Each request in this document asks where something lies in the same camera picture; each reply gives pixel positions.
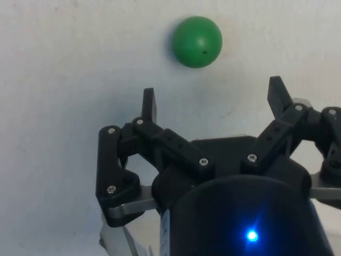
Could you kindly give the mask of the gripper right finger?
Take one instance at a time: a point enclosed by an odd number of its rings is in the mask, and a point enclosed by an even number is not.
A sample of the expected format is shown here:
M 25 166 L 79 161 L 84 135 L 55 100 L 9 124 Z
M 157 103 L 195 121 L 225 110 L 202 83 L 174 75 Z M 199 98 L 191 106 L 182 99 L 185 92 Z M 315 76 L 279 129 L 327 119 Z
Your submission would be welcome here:
M 281 77 L 269 80 L 267 100 L 274 120 L 241 158 L 241 179 L 253 186 L 310 187 L 311 176 L 291 155 L 312 141 L 323 156 L 320 176 L 340 179 L 340 108 L 314 110 L 294 102 Z

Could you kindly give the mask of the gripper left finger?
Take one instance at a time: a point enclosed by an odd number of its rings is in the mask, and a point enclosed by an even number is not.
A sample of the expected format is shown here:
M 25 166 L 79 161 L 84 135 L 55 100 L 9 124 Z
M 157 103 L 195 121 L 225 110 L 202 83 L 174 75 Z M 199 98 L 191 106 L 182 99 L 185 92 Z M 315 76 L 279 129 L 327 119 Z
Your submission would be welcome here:
M 153 88 L 143 91 L 139 117 L 123 127 L 99 131 L 95 194 L 110 227 L 122 227 L 156 209 L 164 213 L 196 184 L 213 177 L 212 158 L 170 129 L 156 123 Z M 126 168 L 128 158 L 142 156 L 158 171 L 152 186 Z

